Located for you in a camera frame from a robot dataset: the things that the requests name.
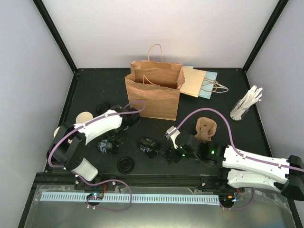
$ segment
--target black frame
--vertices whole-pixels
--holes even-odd
[[[54,24],[54,22],[52,21],[51,16],[49,15],[45,5],[43,4],[43,1],[42,0],[33,0],[33,2],[35,3],[35,5],[36,5],[37,9],[39,10],[43,20],[45,21],[47,27],[49,28],[53,38],[55,39],[56,43],[58,44],[62,54],[64,55],[66,61],[69,64],[72,72],[74,73],[73,79],[72,79],[72,82],[71,82],[71,85],[70,85],[70,89],[69,89],[68,94],[67,94],[67,99],[66,99],[66,102],[65,102],[65,105],[63,107],[63,111],[62,111],[62,114],[61,114],[61,117],[60,117],[60,120],[59,120],[59,123],[58,123],[58,126],[60,126],[65,121],[65,119],[67,117],[68,110],[69,110],[70,105],[71,105],[73,94],[74,94],[76,85],[78,83],[79,75],[80,75],[78,73],[78,71],[81,71],[83,69],[78,69],[76,67],[68,49],[66,48],[58,30],[57,30],[57,28]],[[243,68],[242,69],[241,68],[236,69],[236,70],[241,70],[242,71],[242,74],[244,75],[244,77],[247,81],[248,88],[250,88],[250,85],[249,85],[249,81],[248,81],[248,78],[247,78],[247,71],[249,70],[250,66],[254,62],[254,60],[255,60],[256,56],[258,55],[262,45],[264,44],[266,38],[270,34],[273,26],[275,25],[276,21],[278,20],[279,16],[281,15],[281,13],[284,10],[287,3],[288,3],[288,0],[279,0],[278,1],[273,13],[271,14],[268,22],[266,23],[261,35],[259,36],[259,39],[257,40],[254,48],[252,49],[252,51],[251,51],[246,63],[244,64]],[[270,151],[270,147],[269,147],[269,144],[268,144],[268,141],[267,141],[267,138],[266,138],[266,134],[265,134],[264,128],[262,126],[262,122],[261,122],[261,119],[260,119],[260,116],[259,116],[256,105],[254,105],[254,109],[255,109],[255,112],[258,116],[260,128],[262,129],[263,137],[264,137],[264,140],[265,140],[266,145],[267,145],[267,150],[268,150],[270,156],[272,156],[271,151]],[[33,197],[34,197],[34,194],[35,194],[35,191],[36,191],[36,188],[37,188],[38,185],[40,185],[40,184],[75,185],[76,177],[73,174],[71,174],[71,173],[58,174],[58,173],[50,173],[48,171],[51,171],[51,169],[49,168],[48,165],[46,165],[44,173],[37,173],[36,174],[36,177],[34,179],[32,188],[30,190],[28,200],[26,202],[22,217],[20,219],[20,223],[19,223],[19,226],[18,226],[19,228],[22,228],[25,225],[25,222],[26,222],[26,219],[27,219],[27,216],[28,216],[28,212],[29,212],[29,209],[30,209],[30,206],[31,206],[31,202],[33,200]],[[187,186],[193,185],[194,187],[197,186],[198,181],[200,181],[200,180],[187,179],[187,178],[170,179],[170,178],[166,178],[166,177],[164,177],[164,180],[166,182],[166,186],[170,186],[171,184],[172,185],[174,184],[176,186],[176,184],[178,182],[180,186],[183,186],[183,184],[185,184]],[[131,185],[135,184],[136,186],[140,186],[141,184],[145,184],[145,186],[147,186],[147,181],[148,181],[150,186],[155,186],[155,180],[147,180],[146,179],[144,182],[142,182],[142,181],[139,181],[139,179],[137,179],[137,178],[133,178],[133,179],[128,178],[128,180],[126,180],[126,181],[128,181],[128,183],[130,183]],[[288,203],[289,203],[289,207],[291,209],[296,227],[297,228],[302,228],[303,225],[301,223],[300,217],[299,217],[298,212],[296,210],[295,202],[293,200],[288,200]]]

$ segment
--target paper bag handle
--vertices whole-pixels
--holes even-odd
[[[158,46],[160,46],[160,48],[162,48],[160,44],[154,44],[154,45],[149,49],[149,51],[148,51],[148,61],[149,61],[150,51],[151,51],[151,49],[152,49],[154,46],[156,46],[156,45],[158,45]]]
[[[154,83],[152,83],[152,82],[150,82],[150,80],[146,77],[146,75],[142,75],[142,83],[144,84],[144,79],[147,79],[147,81],[151,84],[151,85],[156,85],[156,86],[160,86],[160,85],[157,85],[157,84],[154,84]]]

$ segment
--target black round object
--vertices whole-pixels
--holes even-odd
[[[96,112],[100,115],[104,114],[106,111],[110,109],[110,105],[107,102],[99,103],[96,107]]]
[[[135,163],[132,158],[122,158],[118,161],[117,168],[120,173],[127,174],[133,171]]]

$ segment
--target black table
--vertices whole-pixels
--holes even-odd
[[[220,111],[231,126],[235,145],[244,151],[271,156],[256,107],[251,107],[243,120],[234,121],[229,112],[235,103],[241,99],[250,88],[246,75],[239,69],[217,69],[217,80],[227,86],[227,93],[213,93],[211,99],[195,98],[181,94],[176,121],[141,118],[138,125],[128,129],[124,144],[119,148],[117,155],[102,154],[97,149],[100,138],[93,140],[86,148],[85,157],[103,174],[118,178],[143,177],[154,178],[154,184],[162,184],[162,177],[179,179],[179,183],[187,184],[188,179],[205,174],[216,175],[214,168],[202,165],[189,159],[182,159],[179,163],[167,164],[160,155],[150,159],[139,150],[137,143],[142,137],[149,137],[161,143],[162,148],[171,146],[164,133],[171,126],[177,126],[190,112],[209,107]],[[130,73],[129,69],[80,69],[74,81],[62,121],[75,123],[78,114],[88,111],[98,116],[95,108],[100,102],[110,105],[126,105],[128,97],[125,89],[124,77]],[[181,128],[189,133],[196,134],[195,125],[199,117],[208,117],[216,121],[218,128],[212,140],[223,144],[230,144],[228,131],[224,121],[215,113],[205,111],[193,115]],[[131,157],[135,161],[132,173],[122,176],[117,169],[117,162],[122,157]],[[54,169],[53,172],[64,172]]]

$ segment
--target gray wall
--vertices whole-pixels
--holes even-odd
[[[72,72],[31,0],[0,7],[0,227],[18,226]]]
[[[251,66],[252,85],[263,87],[257,105],[275,157],[304,160],[304,1],[289,1]],[[296,202],[304,222],[304,202]]]

